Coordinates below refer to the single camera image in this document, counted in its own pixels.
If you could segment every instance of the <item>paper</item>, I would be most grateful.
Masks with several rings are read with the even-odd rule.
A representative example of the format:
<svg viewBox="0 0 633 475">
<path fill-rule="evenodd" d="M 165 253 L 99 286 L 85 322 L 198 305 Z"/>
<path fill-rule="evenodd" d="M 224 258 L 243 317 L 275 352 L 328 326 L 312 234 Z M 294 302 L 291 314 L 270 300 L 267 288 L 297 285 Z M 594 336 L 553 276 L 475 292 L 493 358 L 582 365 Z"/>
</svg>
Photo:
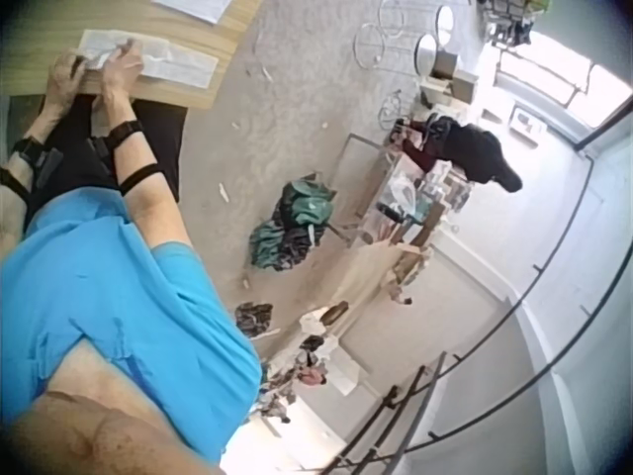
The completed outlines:
<svg viewBox="0 0 633 475">
<path fill-rule="evenodd" d="M 201 20 L 217 23 L 230 0 L 151 0 Z"/>
<path fill-rule="evenodd" d="M 207 89 L 218 59 L 168 40 L 119 30 L 85 30 L 79 49 L 88 69 L 101 69 L 108 56 L 129 38 L 142 42 L 142 75 Z"/>
</svg>

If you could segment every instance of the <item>clothing pile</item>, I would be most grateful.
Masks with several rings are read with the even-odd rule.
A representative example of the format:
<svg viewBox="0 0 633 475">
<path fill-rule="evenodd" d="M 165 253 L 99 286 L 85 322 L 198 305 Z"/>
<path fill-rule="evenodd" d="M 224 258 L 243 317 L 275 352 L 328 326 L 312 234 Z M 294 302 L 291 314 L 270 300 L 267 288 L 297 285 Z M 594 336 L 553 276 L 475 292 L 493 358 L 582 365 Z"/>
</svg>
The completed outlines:
<svg viewBox="0 0 633 475">
<path fill-rule="evenodd" d="M 272 219 L 250 235 L 251 263 L 281 271 L 303 262 L 325 233 L 334 194 L 309 178 L 288 183 Z"/>
<path fill-rule="evenodd" d="M 271 304 L 255 305 L 246 302 L 235 309 L 235 322 L 242 333 L 249 338 L 255 338 L 270 327 L 272 312 Z"/>
</svg>

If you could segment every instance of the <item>person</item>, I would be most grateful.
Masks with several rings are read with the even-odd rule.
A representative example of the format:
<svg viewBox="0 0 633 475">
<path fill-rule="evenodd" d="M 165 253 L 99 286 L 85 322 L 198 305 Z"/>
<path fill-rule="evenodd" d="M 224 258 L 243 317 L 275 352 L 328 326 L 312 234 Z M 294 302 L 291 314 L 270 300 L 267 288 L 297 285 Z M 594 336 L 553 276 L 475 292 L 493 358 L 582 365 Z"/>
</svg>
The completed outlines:
<svg viewBox="0 0 633 475">
<path fill-rule="evenodd" d="M 186 110 L 132 104 L 141 44 L 114 51 L 99 98 L 112 170 L 88 139 L 84 70 L 73 51 L 55 62 L 2 169 L 3 440 L 29 473 L 220 473 L 261 368 L 178 210 Z M 63 153 L 47 179 L 42 150 Z"/>
<path fill-rule="evenodd" d="M 523 187 L 521 178 L 503 157 L 494 134 L 473 124 L 461 126 L 448 116 L 434 116 L 427 122 L 398 119 L 395 129 L 402 133 L 392 136 L 424 172 L 428 173 L 437 160 L 445 160 L 460 167 L 469 181 L 482 184 L 493 181 L 508 193 L 516 193 Z"/>
</svg>

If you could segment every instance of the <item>floor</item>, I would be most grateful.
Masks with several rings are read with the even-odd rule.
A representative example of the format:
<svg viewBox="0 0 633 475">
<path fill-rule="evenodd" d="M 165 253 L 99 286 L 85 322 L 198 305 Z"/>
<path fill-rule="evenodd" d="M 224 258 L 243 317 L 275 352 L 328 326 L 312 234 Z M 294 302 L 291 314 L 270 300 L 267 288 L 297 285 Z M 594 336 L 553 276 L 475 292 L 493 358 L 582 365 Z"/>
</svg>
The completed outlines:
<svg viewBox="0 0 633 475">
<path fill-rule="evenodd" d="M 446 3 L 457 4 L 463 26 L 447 49 L 460 52 L 462 67 L 474 67 L 482 47 L 475 5 Z M 228 308 L 269 302 L 272 329 L 286 328 L 311 309 L 311 282 L 326 274 L 343 243 L 327 233 L 306 262 L 275 273 L 247 265 L 250 232 L 270 216 L 287 181 L 313 171 L 331 179 L 350 132 L 380 142 L 385 133 L 377 114 L 385 97 L 413 89 L 408 76 L 364 70 L 354 61 L 354 35 L 362 24 L 377 21 L 378 5 L 379 0 L 264 0 L 214 107 L 191 110 L 187 118 L 181 209 L 194 245 Z M 407 25 L 431 30 L 435 8 L 409 12 Z M 260 354 L 268 354 L 274 341 L 257 341 Z"/>
</svg>

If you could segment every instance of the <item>hand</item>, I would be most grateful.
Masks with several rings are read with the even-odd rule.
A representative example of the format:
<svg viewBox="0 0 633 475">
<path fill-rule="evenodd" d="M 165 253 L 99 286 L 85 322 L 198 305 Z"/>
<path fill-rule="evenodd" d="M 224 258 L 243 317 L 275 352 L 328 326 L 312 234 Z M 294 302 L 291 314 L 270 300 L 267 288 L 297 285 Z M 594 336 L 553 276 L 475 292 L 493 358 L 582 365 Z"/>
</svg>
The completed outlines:
<svg viewBox="0 0 633 475">
<path fill-rule="evenodd" d="M 129 39 L 110 54 L 103 66 L 101 89 L 104 99 L 120 95 L 130 97 L 130 91 L 142 71 L 141 51 L 141 43 Z"/>
<path fill-rule="evenodd" d="M 79 84 L 86 71 L 86 59 L 75 50 L 59 56 L 50 67 L 43 115 L 59 120 L 66 115 L 75 100 Z"/>
</svg>

